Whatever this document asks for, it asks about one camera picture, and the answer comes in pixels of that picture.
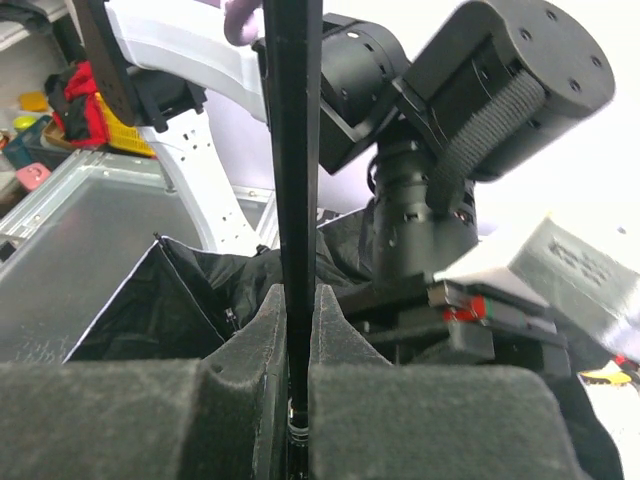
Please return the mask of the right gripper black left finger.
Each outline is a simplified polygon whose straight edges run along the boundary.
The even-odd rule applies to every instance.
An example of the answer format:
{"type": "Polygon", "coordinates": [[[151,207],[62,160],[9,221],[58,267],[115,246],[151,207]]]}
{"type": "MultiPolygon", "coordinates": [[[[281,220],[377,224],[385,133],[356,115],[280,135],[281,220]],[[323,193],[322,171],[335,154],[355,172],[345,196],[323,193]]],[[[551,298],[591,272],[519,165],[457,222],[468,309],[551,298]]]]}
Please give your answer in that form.
{"type": "Polygon", "coordinates": [[[286,313],[255,318],[202,360],[5,364],[5,479],[281,479],[286,313]]]}

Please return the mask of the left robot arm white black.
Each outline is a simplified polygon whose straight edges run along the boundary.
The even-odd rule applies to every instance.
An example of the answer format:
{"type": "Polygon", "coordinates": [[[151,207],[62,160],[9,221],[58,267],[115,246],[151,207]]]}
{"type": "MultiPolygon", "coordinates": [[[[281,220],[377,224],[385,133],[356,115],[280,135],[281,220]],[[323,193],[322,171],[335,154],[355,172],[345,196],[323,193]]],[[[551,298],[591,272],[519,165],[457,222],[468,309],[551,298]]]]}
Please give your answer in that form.
{"type": "Polygon", "coordinates": [[[100,91],[121,122],[172,132],[203,89],[263,121],[278,165],[342,170],[370,146],[371,282],[341,294],[355,325],[403,358],[569,372],[546,304],[495,281],[440,280],[478,251],[474,187],[502,178],[609,104],[596,40],[546,1],[467,1],[414,59],[385,27],[316,1],[223,10],[78,1],[100,91]]]}

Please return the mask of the lilac umbrella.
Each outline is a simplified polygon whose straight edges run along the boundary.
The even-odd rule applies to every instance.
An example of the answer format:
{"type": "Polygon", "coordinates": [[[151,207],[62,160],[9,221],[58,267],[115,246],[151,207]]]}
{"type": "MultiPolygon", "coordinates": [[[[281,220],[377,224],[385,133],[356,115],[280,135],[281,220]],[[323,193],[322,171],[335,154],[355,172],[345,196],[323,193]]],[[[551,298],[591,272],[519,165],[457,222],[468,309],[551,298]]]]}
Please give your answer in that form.
{"type": "MultiPolygon", "coordinates": [[[[315,294],[318,287],[326,285],[338,301],[341,294],[371,282],[372,250],[362,244],[361,238],[372,231],[367,210],[374,196],[367,173],[377,155],[377,147],[368,147],[334,174],[319,167],[305,172],[301,148],[294,150],[291,160],[278,165],[268,126],[241,105],[207,88],[202,90],[198,106],[188,108],[185,117],[176,120],[174,131],[157,134],[150,128],[134,128],[154,149],[172,180],[185,179],[190,168],[213,157],[220,162],[232,186],[272,193],[274,225],[262,225],[257,232],[261,238],[271,239],[271,244],[262,252],[276,256],[279,272],[269,290],[277,285],[283,288],[287,319],[286,473],[281,479],[314,479],[309,474],[308,380],[315,294]]],[[[203,357],[72,362],[202,360],[246,326],[203,357]]],[[[540,375],[509,365],[395,365],[384,358],[398,367],[496,366],[534,373],[542,379],[559,406],[584,473],[580,479],[619,479],[623,472],[618,450],[596,418],[572,368],[571,346],[567,342],[572,369],[569,375],[540,375]]]]}

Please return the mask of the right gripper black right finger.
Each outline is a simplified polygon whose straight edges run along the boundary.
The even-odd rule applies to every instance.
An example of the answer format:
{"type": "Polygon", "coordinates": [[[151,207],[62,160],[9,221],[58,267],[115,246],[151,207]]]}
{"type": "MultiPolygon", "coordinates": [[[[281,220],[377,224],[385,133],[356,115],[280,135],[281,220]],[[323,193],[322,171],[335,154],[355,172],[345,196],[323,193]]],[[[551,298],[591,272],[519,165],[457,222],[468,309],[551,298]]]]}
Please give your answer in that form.
{"type": "Polygon", "coordinates": [[[580,479],[559,406],[514,367],[391,365],[315,294],[309,361],[314,479],[580,479]]]}

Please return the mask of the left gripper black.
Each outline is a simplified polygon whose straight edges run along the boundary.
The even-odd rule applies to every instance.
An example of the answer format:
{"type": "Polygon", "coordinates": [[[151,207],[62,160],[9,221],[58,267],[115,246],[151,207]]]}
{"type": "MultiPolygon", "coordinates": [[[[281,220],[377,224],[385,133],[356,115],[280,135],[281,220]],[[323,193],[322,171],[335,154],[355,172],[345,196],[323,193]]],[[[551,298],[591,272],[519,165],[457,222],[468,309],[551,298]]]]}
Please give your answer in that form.
{"type": "Polygon", "coordinates": [[[346,319],[395,365],[509,365],[540,375],[572,372],[549,306],[487,281],[413,275],[354,288],[346,319]]]}

